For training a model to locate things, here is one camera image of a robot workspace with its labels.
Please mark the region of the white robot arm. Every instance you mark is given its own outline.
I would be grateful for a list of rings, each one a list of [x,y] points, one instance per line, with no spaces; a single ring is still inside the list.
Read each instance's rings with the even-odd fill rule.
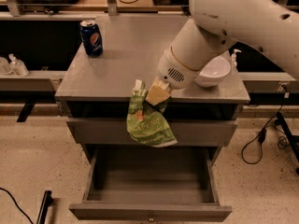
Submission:
[[[158,105],[189,86],[235,42],[260,51],[299,78],[299,14],[272,0],[189,0],[191,17],[158,63],[146,101]]]

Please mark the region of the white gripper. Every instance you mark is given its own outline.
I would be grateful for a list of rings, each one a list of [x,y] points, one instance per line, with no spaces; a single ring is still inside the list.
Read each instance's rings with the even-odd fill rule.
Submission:
[[[153,106],[164,102],[171,96],[172,89],[183,89],[189,86],[198,76],[203,63],[190,56],[182,62],[172,47],[169,47],[158,62],[158,75],[154,79],[146,96],[146,101]]]

